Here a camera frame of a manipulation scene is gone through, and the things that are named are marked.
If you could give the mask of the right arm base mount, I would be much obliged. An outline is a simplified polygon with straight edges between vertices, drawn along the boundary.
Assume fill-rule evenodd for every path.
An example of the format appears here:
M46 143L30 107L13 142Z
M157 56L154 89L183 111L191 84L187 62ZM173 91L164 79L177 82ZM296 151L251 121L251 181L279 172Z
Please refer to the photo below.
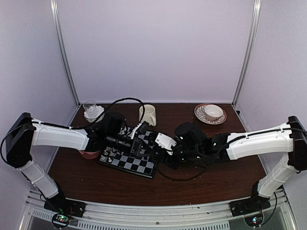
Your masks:
M252 228L260 227L264 222L263 210L270 208L268 198L246 198L230 202L233 217L243 216L244 222Z

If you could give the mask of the aluminium frame post right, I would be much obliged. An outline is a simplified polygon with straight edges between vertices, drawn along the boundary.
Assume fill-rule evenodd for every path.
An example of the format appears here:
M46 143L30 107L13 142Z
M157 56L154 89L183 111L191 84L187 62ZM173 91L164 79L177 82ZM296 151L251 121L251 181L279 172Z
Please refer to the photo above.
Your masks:
M254 0L253 12L252 12L251 23L250 23L250 30L248 34L247 47L246 47L235 95L232 100L233 107L237 107L239 97L243 90L244 81L247 76L248 67L251 61L253 47L256 41L256 36L257 36L259 22L260 22L260 14L261 14L261 0Z

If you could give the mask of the aluminium front rail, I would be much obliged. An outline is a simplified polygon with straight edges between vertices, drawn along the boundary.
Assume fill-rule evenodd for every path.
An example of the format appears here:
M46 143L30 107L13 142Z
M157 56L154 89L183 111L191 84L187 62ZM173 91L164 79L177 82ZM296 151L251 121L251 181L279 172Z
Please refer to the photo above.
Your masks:
M251 230L247 221L264 215L262 230L296 230L293 211L283 189L262 212L234 217L230 202L183 206L123 206L86 202L83 216L74 217L68 230Z

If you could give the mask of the black and white chessboard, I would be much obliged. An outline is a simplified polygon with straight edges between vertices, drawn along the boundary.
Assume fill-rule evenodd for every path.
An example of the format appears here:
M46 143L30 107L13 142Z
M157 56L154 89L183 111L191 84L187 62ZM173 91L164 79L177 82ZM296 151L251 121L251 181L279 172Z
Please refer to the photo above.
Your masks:
M146 130L142 134L136 134L134 138L142 139L149 147L153 149L153 139L156 137L156 134L156 132ZM101 156L105 156L105 160L102 161L99 158L97 163L126 173L132 173L134 175L149 179L154 178L156 168L152 157L134 157L130 154L133 139L130 139L130 136L125 135L124 127L118 134L106 132L105 137L105 141L107 142L106 150L109 152L109 154L105 156L104 151L101 152L100 158Z

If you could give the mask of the white ceramic cup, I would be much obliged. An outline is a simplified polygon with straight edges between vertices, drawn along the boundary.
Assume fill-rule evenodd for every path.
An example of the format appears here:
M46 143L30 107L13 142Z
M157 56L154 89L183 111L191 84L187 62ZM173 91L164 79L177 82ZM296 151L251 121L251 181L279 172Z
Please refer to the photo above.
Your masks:
M209 104L204 107L205 117L210 121L219 119L224 113L223 110L214 104Z

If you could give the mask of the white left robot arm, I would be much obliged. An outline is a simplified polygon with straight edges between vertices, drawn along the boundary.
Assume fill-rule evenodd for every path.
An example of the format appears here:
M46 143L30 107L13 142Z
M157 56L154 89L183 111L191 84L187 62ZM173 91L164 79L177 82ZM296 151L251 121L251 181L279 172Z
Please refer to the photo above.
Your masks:
M95 152L106 148L124 152L135 158L147 157L152 148L138 137L148 123L139 123L132 131L124 125L124 116L106 113L99 122L87 126L60 126L33 119L23 113L3 138L0 155L3 161L21 171L39 189L59 213L69 209L60 186L39 166L30 153L33 146L53 146Z

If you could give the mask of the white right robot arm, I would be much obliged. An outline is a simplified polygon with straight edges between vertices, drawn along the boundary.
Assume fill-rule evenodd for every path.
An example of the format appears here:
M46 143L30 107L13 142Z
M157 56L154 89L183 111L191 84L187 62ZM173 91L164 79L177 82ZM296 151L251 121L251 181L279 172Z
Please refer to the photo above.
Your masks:
M247 156L282 153L278 164L268 175L256 182L246 200L249 211L257 211L292 175L307 169L307 131L296 116L287 123L269 129L245 133L226 133L207 138L200 127L185 122L175 129L175 138L162 133L155 142L168 158L202 159L206 167L213 163L238 160Z

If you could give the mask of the floral patterned saucer plate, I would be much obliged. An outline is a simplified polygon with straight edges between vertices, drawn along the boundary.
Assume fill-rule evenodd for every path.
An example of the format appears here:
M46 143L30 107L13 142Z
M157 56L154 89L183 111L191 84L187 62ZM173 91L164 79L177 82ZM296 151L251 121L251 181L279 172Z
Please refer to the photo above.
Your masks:
M227 119L226 112L214 104L199 104L194 109L195 116L203 123L220 125Z

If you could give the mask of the white ribbed ceramic mug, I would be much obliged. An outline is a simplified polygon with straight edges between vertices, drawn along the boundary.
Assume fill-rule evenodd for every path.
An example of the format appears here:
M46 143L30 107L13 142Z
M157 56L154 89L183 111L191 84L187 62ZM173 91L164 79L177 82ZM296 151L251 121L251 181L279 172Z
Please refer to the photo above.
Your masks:
M145 104L139 108L139 120L146 121L149 125L156 126L156 109L151 104Z

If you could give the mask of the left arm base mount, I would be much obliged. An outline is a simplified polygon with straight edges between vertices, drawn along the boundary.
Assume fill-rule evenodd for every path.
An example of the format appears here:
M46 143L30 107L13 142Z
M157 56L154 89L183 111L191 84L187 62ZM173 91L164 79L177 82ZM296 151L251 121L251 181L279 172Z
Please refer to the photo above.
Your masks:
M52 225L57 229L63 229L69 225L76 225L77 218L82 218L85 212L86 204L80 201L66 200L64 208L56 208L49 201L45 201L44 209L53 211L51 218Z

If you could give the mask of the pink bowl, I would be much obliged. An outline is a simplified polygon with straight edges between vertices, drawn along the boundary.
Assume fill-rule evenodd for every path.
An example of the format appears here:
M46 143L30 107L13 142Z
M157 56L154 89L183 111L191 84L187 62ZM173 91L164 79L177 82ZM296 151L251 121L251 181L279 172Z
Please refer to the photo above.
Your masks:
M87 151L79 151L81 156L87 160L93 160L100 156L101 151L95 152L87 152Z

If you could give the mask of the aluminium frame post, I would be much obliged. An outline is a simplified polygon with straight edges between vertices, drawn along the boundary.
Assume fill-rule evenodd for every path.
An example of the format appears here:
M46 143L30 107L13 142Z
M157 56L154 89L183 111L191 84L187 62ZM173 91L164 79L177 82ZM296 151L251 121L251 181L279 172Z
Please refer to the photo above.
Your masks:
M71 74L71 69L69 66L69 61L68 61L68 56L64 44L64 39L63 39L63 33L61 29L61 24L60 24L60 16L59 16L59 8L58 8L58 1L57 0L51 0L50 1L50 6L51 6L51 13L54 21L54 26L56 30L56 35L57 35L57 40L58 40L58 45L59 45L59 51L60 51L60 58L62 61L62 65L64 68L64 73L65 77L68 81L68 86L69 90L72 94L74 104L76 107L80 106L80 101L77 95L77 91L75 88L75 84L73 82L72 74Z
M256 41L256 36L257 36L259 22L260 22L260 14L261 14L261 0L254 0L253 12L252 12L251 23L250 23L250 30L248 34L247 47L246 47L235 95L232 100L233 107L237 107L239 97L243 90L244 81L247 76L248 67L251 61L253 47Z

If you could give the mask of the aluminium frame post left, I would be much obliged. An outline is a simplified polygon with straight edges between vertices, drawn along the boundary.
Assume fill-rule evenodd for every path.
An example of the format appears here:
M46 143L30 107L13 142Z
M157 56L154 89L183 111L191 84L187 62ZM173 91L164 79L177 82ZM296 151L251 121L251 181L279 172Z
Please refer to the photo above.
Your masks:
M76 107L80 106L80 101L77 95L77 91L75 88L75 84L73 82L72 74L71 74L71 69L69 66L69 61L68 61L68 56L64 44L64 39L63 39L63 33L61 29L61 24L60 24L60 16L59 16L59 8L58 8L58 1L57 0L51 0L50 1L50 6L51 6L51 13L54 21L54 26L56 30L56 35L57 35L57 40L58 40L58 45L59 45L59 51L60 51L60 58L62 61L62 65L64 68L64 73L65 77L68 81L68 86L69 90L72 94L74 104Z

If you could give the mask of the clear glass cup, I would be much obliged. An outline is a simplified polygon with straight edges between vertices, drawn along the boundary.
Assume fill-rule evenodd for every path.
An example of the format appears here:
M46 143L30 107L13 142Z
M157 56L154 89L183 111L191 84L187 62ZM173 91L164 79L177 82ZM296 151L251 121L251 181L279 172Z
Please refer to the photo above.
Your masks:
M96 112L96 101L95 100L88 100L83 103L84 111L90 115L93 116Z

